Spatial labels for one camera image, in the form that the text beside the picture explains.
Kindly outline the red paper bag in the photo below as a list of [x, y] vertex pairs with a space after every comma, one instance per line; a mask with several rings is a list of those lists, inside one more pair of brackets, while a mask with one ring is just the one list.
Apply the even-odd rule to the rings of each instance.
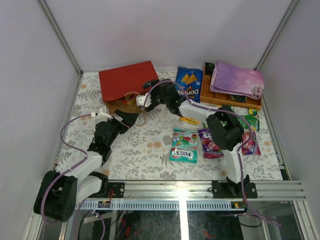
[[136, 103], [134, 105], [127, 105], [116, 102], [116, 100], [128, 92], [137, 92], [140, 95], [144, 95], [149, 91], [149, 88], [143, 89], [143, 84], [159, 78], [150, 60], [102, 70], [98, 72], [98, 76], [102, 101], [112, 114], [117, 109], [125, 113], [140, 114], [142, 111]]

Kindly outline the blue Doritos chip bag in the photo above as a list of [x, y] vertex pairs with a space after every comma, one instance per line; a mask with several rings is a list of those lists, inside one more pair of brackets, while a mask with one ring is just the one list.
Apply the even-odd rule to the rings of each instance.
[[199, 103], [202, 88], [203, 71], [197, 68], [186, 68], [179, 66], [175, 82], [178, 83], [188, 97]]

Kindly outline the small yellow snack packet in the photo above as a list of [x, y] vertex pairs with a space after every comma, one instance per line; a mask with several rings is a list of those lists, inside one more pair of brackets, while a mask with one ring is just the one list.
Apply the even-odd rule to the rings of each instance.
[[195, 120], [193, 118], [190, 118], [190, 117], [180, 117], [179, 118], [180, 121], [182, 122], [185, 122], [185, 123], [188, 123], [188, 124], [192, 124], [192, 125], [198, 125], [199, 124], [199, 121], [198, 120]]

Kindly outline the teal Fox's candy bag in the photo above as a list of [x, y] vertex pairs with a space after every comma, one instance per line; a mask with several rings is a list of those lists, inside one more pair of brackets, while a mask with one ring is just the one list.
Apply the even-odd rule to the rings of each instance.
[[198, 160], [197, 134], [189, 129], [173, 129], [169, 160], [196, 164]]

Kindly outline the green snack bag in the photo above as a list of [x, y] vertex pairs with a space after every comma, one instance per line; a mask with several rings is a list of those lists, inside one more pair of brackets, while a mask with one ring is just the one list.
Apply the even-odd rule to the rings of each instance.
[[245, 118], [253, 131], [260, 130], [260, 119], [256, 109], [232, 106], [231, 110]]

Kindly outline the purple Fox's candy bag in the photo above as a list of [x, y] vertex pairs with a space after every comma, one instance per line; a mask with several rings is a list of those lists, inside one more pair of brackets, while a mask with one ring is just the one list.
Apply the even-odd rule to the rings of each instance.
[[241, 148], [242, 154], [245, 156], [248, 155], [261, 155], [258, 139], [256, 137], [256, 133], [252, 133], [252, 137], [250, 141], [247, 142], [242, 148]]

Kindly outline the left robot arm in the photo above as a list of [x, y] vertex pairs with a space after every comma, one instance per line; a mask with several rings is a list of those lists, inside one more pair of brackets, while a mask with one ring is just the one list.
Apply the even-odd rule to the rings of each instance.
[[118, 135], [131, 128], [139, 114], [115, 111], [115, 116], [104, 110], [92, 112], [90, 117], [101, 120], [95, 125], [91, 143], [82, 150], [84, 158], [73, 166], [66, 164], [58, 171], [48, 171], [41, 182], [33, 212], [47, 224], [66, 222], [73, 215], [76, 205], [91, 195], [105, 197], [110, 190], [108, 177], [97, 172], [110, 158], [111, 146]]

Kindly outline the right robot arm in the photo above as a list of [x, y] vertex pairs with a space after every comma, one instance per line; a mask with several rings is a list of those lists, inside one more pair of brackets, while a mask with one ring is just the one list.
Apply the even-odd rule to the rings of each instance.
[[244, 181], [244, 167], [242, 147], [244, 128], [240, 119], [245, 119], [234, 113], [227, 105], [212, 107], [197, 103], [190, 99], [185, 91], [182, 95], [176, 88], [183, 89], [178, 83], [165, 79], [154, 79], [142, 84], [142, 89], [148, 91], [137, 98], [137, 104], [147, 112], [158, 105], [165, 105], [174, 115], [192, 118], [204, 122], [210, 130], [213, 142], [224, 155], [227, 166], [228, 192], [233, 197], [240, 197], [246, 191]]

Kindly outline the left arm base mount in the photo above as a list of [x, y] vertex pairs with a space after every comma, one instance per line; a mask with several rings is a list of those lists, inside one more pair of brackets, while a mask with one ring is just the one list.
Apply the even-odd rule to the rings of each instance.
[[111, 182], [108, 184], [106, 192], [103, 192], [100, 197], [109, 200], [122, 199], [125, 193], [124, 182]]

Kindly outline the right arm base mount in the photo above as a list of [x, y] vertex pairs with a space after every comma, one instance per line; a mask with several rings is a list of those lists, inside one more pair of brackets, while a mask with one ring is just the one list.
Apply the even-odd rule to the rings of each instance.
[[[257, 199], [258, 192], [255, 183], [250, 180], [244, 180], [244, 195], [247, 199]], [[235, 184], [232, 181], [213, 180], [211, 187], [207, 189], [212, 193], [214, 199], [240, 199], [243, 198], [242, 183]]]

